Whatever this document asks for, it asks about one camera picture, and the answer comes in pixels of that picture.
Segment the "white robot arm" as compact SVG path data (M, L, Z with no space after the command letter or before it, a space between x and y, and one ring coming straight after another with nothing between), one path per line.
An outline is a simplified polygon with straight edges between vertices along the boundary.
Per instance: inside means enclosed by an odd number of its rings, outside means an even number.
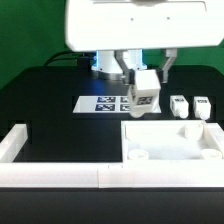
M66 0L65 40L74 52L94 52L94 71L119 79L143 70L142 52L165 52L163 79L181 48L224 40L224 0Z

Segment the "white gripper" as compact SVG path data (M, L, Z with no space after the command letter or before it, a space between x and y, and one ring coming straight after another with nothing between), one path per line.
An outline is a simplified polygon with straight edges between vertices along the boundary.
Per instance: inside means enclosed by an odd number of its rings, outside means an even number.
M125 85L135 83L135 71L123 50L171 48L160 65L167 83L176 48L224 40L224 0L67 0L65 35L74 51L116 50Z

